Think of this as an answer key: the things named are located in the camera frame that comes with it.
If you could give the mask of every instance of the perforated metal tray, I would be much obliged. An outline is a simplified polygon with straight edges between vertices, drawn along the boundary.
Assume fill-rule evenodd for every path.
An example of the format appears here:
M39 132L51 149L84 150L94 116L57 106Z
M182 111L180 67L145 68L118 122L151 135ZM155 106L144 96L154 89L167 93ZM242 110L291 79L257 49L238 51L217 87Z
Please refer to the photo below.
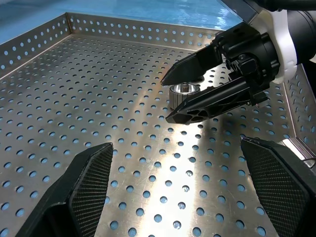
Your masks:
M105 141L115 152L96 236L277 236L240 137L315 143L315 99L299 68L258 108L168 124L160 80L216 32L66 13L1 45L1 237L17 233L76 154ZM201 90L228 70L204 77Z

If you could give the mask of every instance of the robotic arm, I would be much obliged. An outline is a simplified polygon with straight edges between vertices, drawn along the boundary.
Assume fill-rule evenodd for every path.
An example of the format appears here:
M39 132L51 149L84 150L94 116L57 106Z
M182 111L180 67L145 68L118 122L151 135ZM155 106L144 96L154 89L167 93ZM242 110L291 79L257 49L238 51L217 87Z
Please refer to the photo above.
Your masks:
M222 55L231 70L229 82L189 96L166 118L170 123L201 122L244 104L261 103L267 100L263 91L270 82L282 83L292 78L297 65L316 54L316 12L298 11L316 9L316 1L223 2L244 22L218 34L209 46L175 63L161 84L194 81L222 64Z

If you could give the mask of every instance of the metal bearing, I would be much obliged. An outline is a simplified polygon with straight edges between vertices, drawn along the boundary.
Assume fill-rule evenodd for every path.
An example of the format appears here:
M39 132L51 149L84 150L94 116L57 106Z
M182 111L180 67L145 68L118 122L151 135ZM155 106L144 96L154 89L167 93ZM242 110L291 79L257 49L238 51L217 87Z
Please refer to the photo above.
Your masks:
M173 110L178 107L186 98L190 95L196 94L199 92L199 87L187 82L181 84L173 85L170 87L169 91L169 105Z

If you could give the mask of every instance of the blue surface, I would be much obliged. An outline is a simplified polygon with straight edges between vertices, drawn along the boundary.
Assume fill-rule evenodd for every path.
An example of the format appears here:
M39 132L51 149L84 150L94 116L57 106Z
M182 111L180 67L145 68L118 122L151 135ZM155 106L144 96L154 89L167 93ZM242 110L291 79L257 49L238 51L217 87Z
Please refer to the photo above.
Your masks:
M0 43L66 11L223 30L240 22L217 0L15 0L0 5Z

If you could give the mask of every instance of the cylindrical metal part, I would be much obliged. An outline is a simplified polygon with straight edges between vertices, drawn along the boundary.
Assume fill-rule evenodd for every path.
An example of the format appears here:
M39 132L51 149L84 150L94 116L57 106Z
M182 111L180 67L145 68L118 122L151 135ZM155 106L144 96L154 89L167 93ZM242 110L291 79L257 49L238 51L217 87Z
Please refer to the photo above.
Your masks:
M199 92L199 87L187 82L173 85L169 90L170 108L172 110L177 108L178 105L182 103L182 101L197 92Z

